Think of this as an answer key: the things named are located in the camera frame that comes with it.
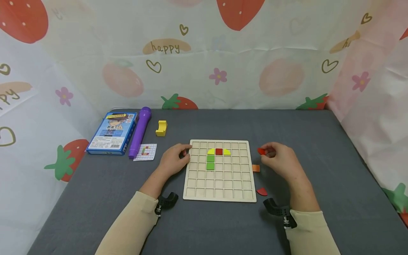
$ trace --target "gray tablecloth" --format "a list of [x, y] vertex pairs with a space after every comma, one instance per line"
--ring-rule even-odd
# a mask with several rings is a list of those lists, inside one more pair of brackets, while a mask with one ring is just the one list
[[[156, 137], [167, 120], [165, 137]], [[277, 141], [292, 147], [313, 184], [343, 255], [406, 254], [408, 230], [330, 111], [153, 110], [143, 143], [157, 143], [154, 161], [86, 155], [62, 193], [29, 255], [93, 254], [110, 225], [159, 164], [162, 153], [190, 139], [248, 140], [257, 147]], [[282, 178], [261, 165], [255, 187], [280, 204], [289, 202]], [[171, 178], [163, 195], [176, 192], [142, 254], [290, 254], [282, 220], [257, 203], [183, 200], [185, 171]]]

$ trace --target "purple toy pen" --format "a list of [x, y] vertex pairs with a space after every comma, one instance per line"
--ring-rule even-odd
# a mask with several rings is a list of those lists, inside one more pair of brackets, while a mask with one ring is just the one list
[[134, 159], [139, 153], [140, 145], [143, 140], [144, 131], [146, 130], [147, 123], [152, 116], [151, 109], [143, 107], [139, 112], [139, 121], [137, 122], [136, 131], [133, 135], [133, 140], [130, 145], [129, 158]]

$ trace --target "sleeve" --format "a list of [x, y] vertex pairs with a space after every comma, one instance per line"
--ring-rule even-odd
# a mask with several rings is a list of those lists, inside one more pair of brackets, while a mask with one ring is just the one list
[[137, 191], [102, 239], [95, 255], [139, 254], [157, 223], [154, 212], [157, 203], [158, 200]]
[[286, 229], [292, 255], [340, 255], [323, 212], [298, 212], [290, 214], [297, 227]]

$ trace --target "pattern card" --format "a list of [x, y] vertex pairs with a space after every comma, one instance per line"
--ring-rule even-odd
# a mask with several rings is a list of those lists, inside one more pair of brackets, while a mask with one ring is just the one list
[[156, 155], [157, 144], [141, 144], [139, 153], [133, 161], [153, 160]]

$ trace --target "blue box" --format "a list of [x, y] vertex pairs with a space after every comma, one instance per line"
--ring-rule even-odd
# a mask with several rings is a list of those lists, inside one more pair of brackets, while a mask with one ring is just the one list
[[137, 113], [107, 113], [86, 151], [89, 154], [125, 154], [138, 119]]

